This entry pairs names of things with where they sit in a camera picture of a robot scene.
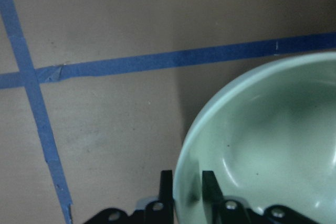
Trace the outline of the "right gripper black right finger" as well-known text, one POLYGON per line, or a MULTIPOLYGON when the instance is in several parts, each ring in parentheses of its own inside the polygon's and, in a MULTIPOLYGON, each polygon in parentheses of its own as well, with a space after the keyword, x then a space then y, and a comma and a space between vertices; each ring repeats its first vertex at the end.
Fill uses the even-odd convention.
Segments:
POLYGON ((209 206, 218 206, 224 200, 222 190, 212 170, 202 171, 202 199, 203 203, 209 206))

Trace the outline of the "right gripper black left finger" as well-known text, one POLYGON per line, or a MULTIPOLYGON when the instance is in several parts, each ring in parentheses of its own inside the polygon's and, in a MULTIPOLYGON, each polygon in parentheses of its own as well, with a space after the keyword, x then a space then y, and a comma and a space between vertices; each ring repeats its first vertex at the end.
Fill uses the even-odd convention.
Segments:
POLYGON ((159 202, 162 203, 164 207, 174 207, 172 170, 161 171, 159 202))

